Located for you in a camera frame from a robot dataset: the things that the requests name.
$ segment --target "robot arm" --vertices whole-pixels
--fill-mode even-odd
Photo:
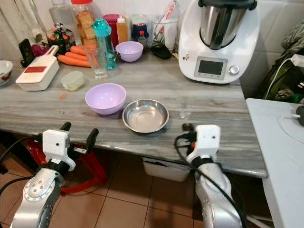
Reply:
[[[195,147],[189,148],[187,162],[210,177],[232,198],[229,179],[224,175],[219,165],[214,163],[219,150],[220,127],[199,125],[195,131],[190,125],[190,133],[196,135],[196,142],[195,140],[191,142],[192,145],[195,142]],[[195,188],[203,207],[205,228],[242,227],[237,211],[214,184],[203,176],[197,176]]]
[[[87,153],[93,148],[98,130],[94,129],[87,139],[85,149],[70,146],[70,123],[64,130],[47,130],[42,134],[43,152],[48,163],[30,179],[23,189],[23,199],[11,228],[47,228],[53,206],[60,196],[63,177],[75,168],[75,162],[68,156]]]

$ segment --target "black phone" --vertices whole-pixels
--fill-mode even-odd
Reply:
[[[29,43],[29,39],[24,39],[21,43],[19,43],[19,49],[23,57],[21,65],[23,67],[27,67],[35,59],[34,52]]]

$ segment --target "orange carrot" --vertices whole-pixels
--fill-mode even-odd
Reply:
[[[88,61],[79,60],[76,58],[71,58],[64,55],[59,55],[58,60],[64,64],[72,65],[72,66],[80,66],[80,67],[91,67]]]
[[[88,61],[86,56],[82,56],[73,52],[66,52],[65,56],[71,57],[71,58],[76,58],[79,60],[83,60],[83,61]]]
[[[86,56],[84,48],[80,47],[80,46],[72,46],[71,52],[82,55],[82,56]]]

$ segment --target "table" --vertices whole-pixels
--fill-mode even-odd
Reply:
[[[279,126],[282,115],[295,114],[299,104],[246,100],[256,130],[268,177],[264,192],[275,228],[303,227],[304,149]],[[304,141],[304,127],[285,118],[284,129]]]
[[[64,90],[62,76],[78,70],[85,84],[74,92]],[[217,124],[221,127],[218,162],[230,172],[266,177],[266,169],[248,114],[239,81],[230,85],[206,84],[188,80],[175,58],[161,60],[147,53],[134,63],[119,62],[104,82],[118,83],[127,91],[125,106],[138,99],[154,99],[170,112],[167,125],[158,132],[139,134],[124,126],[122,111],[99,116],[85,103],[86,92],[100,83],[89,68],[60,64],[45,91],[26,92],[15,79],[21,69],[14,67],[12,79],[0,91],[0,128],[21,134],[37,134],[72,123],[71,140],[84,143],[94,127],[100,131],[96,146],[140,156],[181,162],[173,147],[183,123]],[[181,103],[190,115],[179,118]]]

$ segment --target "red label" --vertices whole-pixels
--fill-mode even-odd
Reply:
[[[28,67],[24,73],[41,73],[43,72],[47,67],[46,66],[30,66]]]

